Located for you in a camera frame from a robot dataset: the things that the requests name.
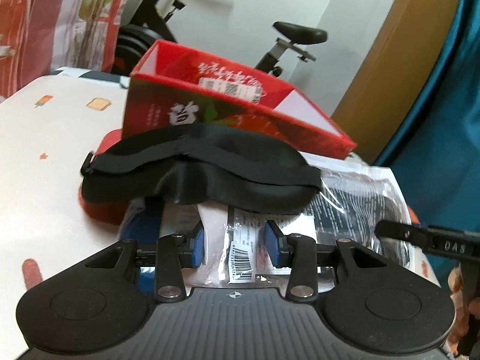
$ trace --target eye mask strap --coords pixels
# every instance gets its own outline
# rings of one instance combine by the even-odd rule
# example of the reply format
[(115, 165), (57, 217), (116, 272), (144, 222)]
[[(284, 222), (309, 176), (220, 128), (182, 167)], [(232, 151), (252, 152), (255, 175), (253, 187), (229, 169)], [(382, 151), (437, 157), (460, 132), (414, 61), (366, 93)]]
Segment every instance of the eye mask strap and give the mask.
[(82, 167), (83, 173), (101, 172), (123, 175), (142, 165), (175, 156), (216, 165), (243, 179), (260, 184), (279, 186), (312, 186), (322, 189), (320, 169), (312, 166), (281, 167), (247, 160), (241, 155), (223, 150), (207, 139), (185, 136), (169, 142), (150, 146), (135, 154), (117, 155), (104, 152), (93, 162)]

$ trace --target blue curtain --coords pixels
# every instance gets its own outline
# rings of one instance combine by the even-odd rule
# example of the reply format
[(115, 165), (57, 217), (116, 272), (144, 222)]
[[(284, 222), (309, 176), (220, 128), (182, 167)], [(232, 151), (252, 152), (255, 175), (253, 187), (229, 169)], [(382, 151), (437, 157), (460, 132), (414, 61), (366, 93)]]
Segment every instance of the blue curtain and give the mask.
[[(423, 223), (480, 231), (480, 0), (459, 1), (430, 77), (375, 164), (392, 168)], [(430, 261), (445, 283), (455, 262)]]

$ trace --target metal rivet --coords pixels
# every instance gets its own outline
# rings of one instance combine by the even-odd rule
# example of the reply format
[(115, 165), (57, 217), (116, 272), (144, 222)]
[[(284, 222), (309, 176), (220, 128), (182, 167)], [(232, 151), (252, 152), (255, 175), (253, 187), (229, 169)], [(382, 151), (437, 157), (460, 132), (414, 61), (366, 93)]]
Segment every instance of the metal rivet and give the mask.
[(295, 286), (290, 293), (297, 298), (308, 298), (314, 294), (314, 290), (308, 286)]
[(158, 294), (164, 298), (177, 298), (182, 294), (182, 290), (177, 286), (163, 286), (158, 289)]

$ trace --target seat post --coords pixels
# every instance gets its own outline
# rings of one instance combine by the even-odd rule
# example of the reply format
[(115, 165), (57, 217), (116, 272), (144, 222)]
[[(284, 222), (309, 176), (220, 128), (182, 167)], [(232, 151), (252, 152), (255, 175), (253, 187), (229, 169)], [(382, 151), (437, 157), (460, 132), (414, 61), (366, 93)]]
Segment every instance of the seat post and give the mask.
[(278, 63), (278, 60), (283, 53), (291, 48), (290, 45), (293, 46), (292, 43), (287, 43), (285, 40), (277, 38), (275, 45), (263, 56), (257, 66), (255, 66), (255, 69), (264, 71), (265, 73), (270, 73)]

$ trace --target plastic bag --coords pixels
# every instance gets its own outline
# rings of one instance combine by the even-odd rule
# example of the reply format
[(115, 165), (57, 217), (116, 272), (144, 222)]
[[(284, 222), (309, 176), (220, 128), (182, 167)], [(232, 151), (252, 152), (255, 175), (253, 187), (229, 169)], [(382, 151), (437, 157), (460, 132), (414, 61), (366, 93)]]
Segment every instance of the plastic bag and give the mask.
[[(314, 160), (320, 159), (320, 163), (312, 163), (315, 162), (312, 159), (309, 163), (323, 169), (325, 188), (302, 214), (275, 216), (230, 208), (226, 224), (205, 227), (207, 233), (218, 234), (223, 226), (225, 233), (221, 258), (209, 260), (211, 269), (204, 276), (205, 284), (215, 283), (216, 287), (275, 286), (284, 293), (290, 269), (276, 269), (271, 265), (263, 245), (263, 225), (268, 219), (275, 220), (284, 234), (302, 233), (317, 243), (329, 245), (334, 245), (338, 238), (350, 238), (406, 268), (414, 266), (410, 264), (410, 249), (405, 242), (379, 240), (374, 234), (375, 225), (382, 219), (410, 223), (407, 206), (390, 169), (360, 164), (346, 166), (340, 162), (340, 168), (344, 169), (334, 170), (339, 168), (336, 160), (314, 157)], [(332, 288), (333, 276), (329, 268), (319, 268), (318, 273), (319, 291)], [(197, 277), (196, 285), (201, 281)]]
[[(413, 269), (414, 253), (407, 244), (380, 241), (374, 236), (375, 225), (382, 219), (410, 223), (407, 206), (391, 170), (314, 155), (305, 154), (305, 157), (310, 164), (323, 169), (325, 188), (300, 215), (253, 214), (214, 202), (205, 202), (196, 208), (165, 205), (161, 223), (153, 229), (154, 238), (188, 232), (199, 219), (205, 228), (203, 264), (196, 270), (183, 269), (187, 290), (195, 286), (279, 287), (284, 294), (290, 270), (277, 270), (271, 265), (263, 246), (263, 224), (267, 219), (274, 219), (285, 234), (303, 233), (318, 243), (333, 245), (337, 238), (350, 238)], [(136, 212), (134, 217), (148, 216), (145, 215), (148, 207), (142, 214)], [(146, 225), (139, 231), (145, 234)], [(142, 277), (147, 274), (153, 283), (154, 271), (146, 268)], [(318, 277), (320, 292), (333, 287), (330, 269), (319, 268)]]

